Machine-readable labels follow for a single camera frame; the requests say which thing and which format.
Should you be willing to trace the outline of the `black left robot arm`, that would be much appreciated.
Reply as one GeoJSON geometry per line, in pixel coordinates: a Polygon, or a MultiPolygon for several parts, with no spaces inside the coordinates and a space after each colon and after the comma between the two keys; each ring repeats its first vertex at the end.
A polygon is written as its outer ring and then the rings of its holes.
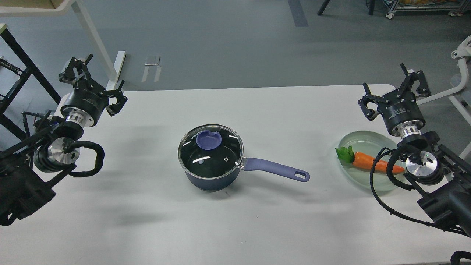
{"type": "Polygon", "coordinates": [[[104,111],[118,114],[127,102],[121,80],[115,89],[98,84],[86,60],[72,58],[59,81],[73,86],[60,116],[49,113],[35,124],[36,132],[1,152],[1,225],[9,226],[49,203],[53,187],[66,176],[94,176],[104,165],[105,151],[97,143],[82,141],[84,128],[95,126],[104,111]]]}

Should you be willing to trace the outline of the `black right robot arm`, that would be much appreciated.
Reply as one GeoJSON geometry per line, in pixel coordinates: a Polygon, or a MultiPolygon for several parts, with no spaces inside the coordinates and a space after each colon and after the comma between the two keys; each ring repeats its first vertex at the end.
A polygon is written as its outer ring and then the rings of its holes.
{"type": "Polygon", "coordinates": [[[446,146],[439,145],[440,138],[435,131],[421,133],[425,119],[417,99],[431,96],[431,91],[422,71],[408,71],[404,65],[401,68],[405,79],[399,88],[376,96],[364,83],[365,95],[358,104],[367,119],[372,121],[382,116],[387,132],[401,138],[396,149],[381,149],[373,164],[390,155],[387,177],[395,186],[407,191],[415,190],[421,195],[417,204],[431,222],[411,218],[387,206],[375,191],[375,168],[369,173],[372,194],[391,215],[469,237],[470,165],[446,146]]]}

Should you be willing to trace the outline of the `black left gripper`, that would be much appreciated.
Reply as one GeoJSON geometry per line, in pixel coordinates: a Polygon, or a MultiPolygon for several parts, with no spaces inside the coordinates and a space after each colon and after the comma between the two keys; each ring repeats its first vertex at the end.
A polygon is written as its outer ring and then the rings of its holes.
{"type": "Polygon", "coordinates": [[[117,89],[103,90],[97,94],[87,90],[93,89],[92,77],[88,70],[92,58],[93,54],[89,54],[85,59],[72,57],[59,74],[59,82],[70,84],[74,88],[60,112],[65,118],[80,113],[84,127],[95,126],[105,109],[110,116],[115,116],[121,112],[128,100],[122,90],[125,80],[120,81],[117,89]]]}

